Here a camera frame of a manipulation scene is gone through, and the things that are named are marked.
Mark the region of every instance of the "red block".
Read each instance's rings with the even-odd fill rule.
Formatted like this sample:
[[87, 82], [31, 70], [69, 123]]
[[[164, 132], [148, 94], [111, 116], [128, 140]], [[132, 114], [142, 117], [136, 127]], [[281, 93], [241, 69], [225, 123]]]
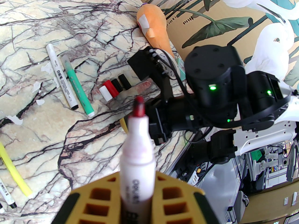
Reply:
[[105, 81], [103, 85], [106, 86], [107, 90], [109, 91], [109, 93], [112, 95], [113, 98], [118, 96], [119, 92], [117, 91], [117, 89], [114, 87], [114, 85], [111, 83], [110, 80]]

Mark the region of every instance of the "carrot plush toy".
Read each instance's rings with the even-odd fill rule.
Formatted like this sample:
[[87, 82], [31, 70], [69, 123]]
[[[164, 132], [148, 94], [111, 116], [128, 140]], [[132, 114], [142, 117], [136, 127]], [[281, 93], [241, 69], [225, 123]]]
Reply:
[[152, 47], [163, 49], [174, 58], [166, 31], [166, 18], [158, 6], [143, 3], [137, 12], [137, 22]]

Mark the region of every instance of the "marble table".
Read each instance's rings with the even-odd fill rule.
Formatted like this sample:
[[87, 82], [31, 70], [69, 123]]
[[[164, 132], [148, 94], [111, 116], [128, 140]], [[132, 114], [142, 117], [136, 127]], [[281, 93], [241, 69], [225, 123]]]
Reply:
[[[126, 137], [119, 119], [133, 98], [159, 89], [140, 82], [127, 59], [148, 45], [136, 23], [140, 0], [0, 0], [0, 141], [33, 191], [27, 198], [0, 163], [0, 177], [18, 208], [0, 223], [50, 223], [72, 189], [119, 170]], [[68, 55], [96, 112], [72, 111], [55, 81], [46, 45]], [[134, 85], [105, 102], [107, 79], [125, 73]], [[179, 94], [176, 83], [174, 93]], [[157, 146], [164, 172], [184, 147], [181, 133]]]

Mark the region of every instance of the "paper scrap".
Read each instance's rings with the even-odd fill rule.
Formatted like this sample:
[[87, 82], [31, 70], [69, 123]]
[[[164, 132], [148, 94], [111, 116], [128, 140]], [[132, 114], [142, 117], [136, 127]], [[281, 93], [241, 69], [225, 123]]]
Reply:
[[60, 85], [59, 85], [59, 82], [58, 82], [58, 79], [56, 77], [53, 78], [55, 83], [56, 83], [56, 88], [58, 88]]
[[32, 93], [36, 92], [37, 90], [40, 89], [40, 85], [41, 83], [36, 81], [34, 84], [33, 84], [33, 90], [32, 90]]
[[23, 123], [22, 119], [19, 119], [17, 116], [7, 116], [12, 122], [14, 122], [16, 125], [21, 125]]
[[37, 100], [36, 100], [36, 103], [37, 103], [38, 105], [42, 105], [44, 102], [45, 102], [45, 101], [44, 101], [43, 99], [37, 99]]
[[48, 62], [48, 64], [46, 64], [45, 66], [42, 66], [42, 67], [40, 68], [40, 70], [41, 70], [41, 71], [46, 71], [46, 72], [48, 72], [49, 74], [51, 74], [51, 73], [54, 71], [51, 62]]

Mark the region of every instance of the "small cylinder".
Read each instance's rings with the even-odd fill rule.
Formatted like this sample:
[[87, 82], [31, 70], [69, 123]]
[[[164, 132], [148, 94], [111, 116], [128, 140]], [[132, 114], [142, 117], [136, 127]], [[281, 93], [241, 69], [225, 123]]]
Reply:
[[102, 86], [100, 89], [100, 93], [104, 97], [104, 99], [108, 102], [109, 100], [112, 100], [112, 95], [109, 93], [108, 89], [106, 86]]
[[103, 85], [107, 87], [109, 93], [112, 95], [113, 98], [118, 96], [119, 92], [116, 90], [116, 88], [114, 87], [114, 85], [111, 83], [110, 80], [105, 81]]
[[118, 82], [117, 79], [114, 79], [111, 81], [111, 83], [114, 85], [114, 87], [116, 88], [116, 90], [121, 93], [123, 91], [122, 86], [120, 85], [120, 83]]
[[119, 78], [119, 80], [121, 81], [121, 83], [123, 84], [123, 86], [126, 90], [128, 90], [132, 87], [130, 82], [127, 80], [127, 78], [125, 77], [124, 74], [121, 74], [118, 78]]

